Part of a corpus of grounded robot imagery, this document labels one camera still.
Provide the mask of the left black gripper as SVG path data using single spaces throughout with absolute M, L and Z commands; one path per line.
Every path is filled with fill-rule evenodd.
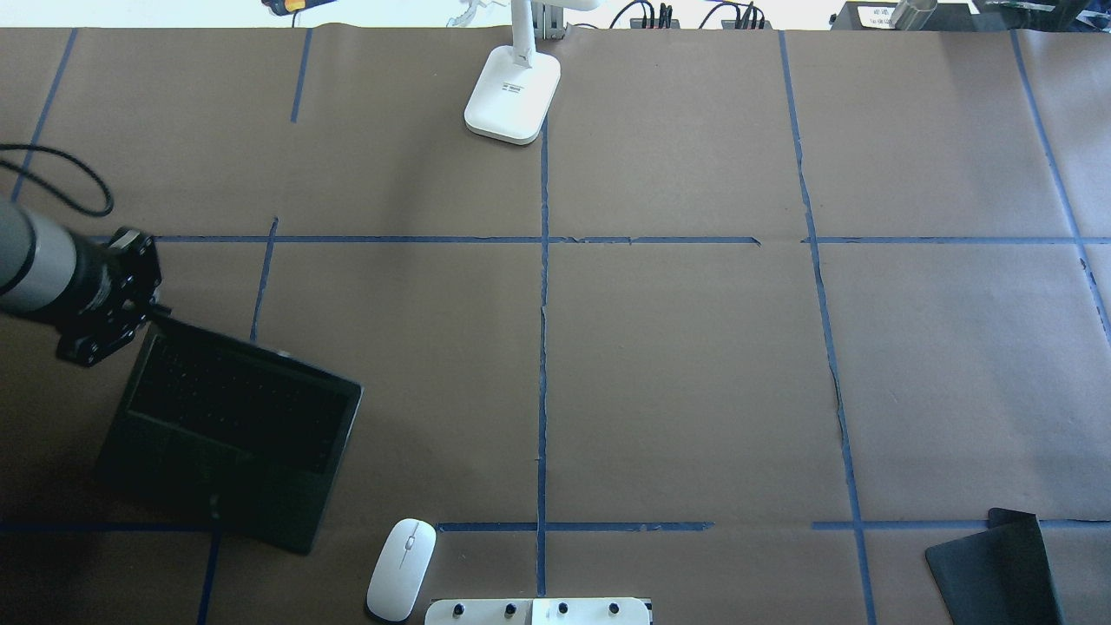
M 76 272 L 62 292 L 56 357 L 92 367 L 136 339 L 154 317 L 171 315 L 161 302 L 156 236 L 119 228 L 107 244 L 73 236 Z

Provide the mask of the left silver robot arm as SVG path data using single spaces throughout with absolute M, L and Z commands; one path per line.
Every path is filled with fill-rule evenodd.
M 3 313 L 56 327 L 56 357 L 92 367 L 136 339 L 160 301 L 156 238 L 120 228 L 107 244 L 16 202 L 1 210 Z

